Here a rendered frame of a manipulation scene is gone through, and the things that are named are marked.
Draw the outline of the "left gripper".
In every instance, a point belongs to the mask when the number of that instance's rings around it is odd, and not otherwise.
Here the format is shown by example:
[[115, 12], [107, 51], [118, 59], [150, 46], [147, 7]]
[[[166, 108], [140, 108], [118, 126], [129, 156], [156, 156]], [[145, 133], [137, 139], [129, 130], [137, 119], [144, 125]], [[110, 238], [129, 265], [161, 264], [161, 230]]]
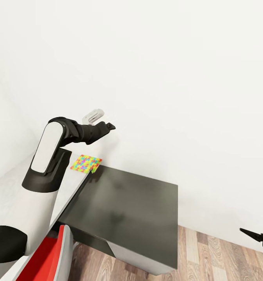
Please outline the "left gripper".
[[89, 138], [88, 141], [85, 141], [87, 145], [94, 143], [95, 141], [99, 140], [100, 138], [110, 133], [111, 130], [116, 129], [116, 127], [113, 124], [111, 123], [105, 124], [104, 121], [101, 121], [100, 123], [94, 126], [88, 124], [82, 124], [82, 125], [88, 126], [91, 130], [91, 137]]

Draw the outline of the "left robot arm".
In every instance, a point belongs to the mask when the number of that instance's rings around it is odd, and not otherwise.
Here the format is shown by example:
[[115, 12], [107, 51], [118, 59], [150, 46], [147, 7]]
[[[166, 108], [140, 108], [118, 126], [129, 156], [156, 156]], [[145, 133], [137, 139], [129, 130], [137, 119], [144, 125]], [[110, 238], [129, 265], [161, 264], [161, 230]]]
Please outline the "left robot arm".
[[0, 222], [0, 279], [22, 257], [31, 255], [48, 233], [50, 221], [72, 151], [69, 143], [87, 145], [116, 127], [104, 121], [102, 109], [82, 118], [82, 124], [66, 117], [48, 121], [27, 174], [11, 206]]

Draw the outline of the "jigsaw puzzle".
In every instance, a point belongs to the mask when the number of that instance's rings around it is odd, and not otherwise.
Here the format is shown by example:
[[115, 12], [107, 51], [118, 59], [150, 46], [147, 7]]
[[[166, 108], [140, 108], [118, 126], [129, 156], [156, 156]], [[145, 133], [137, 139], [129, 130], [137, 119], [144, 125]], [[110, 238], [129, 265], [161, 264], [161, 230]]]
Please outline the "jigsaw puzzle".
[[94, 173], [101, 162], [100, 158], [81, 155], [70, 169], [81, 173], [88, 173], [91, 169], [91, 172]]

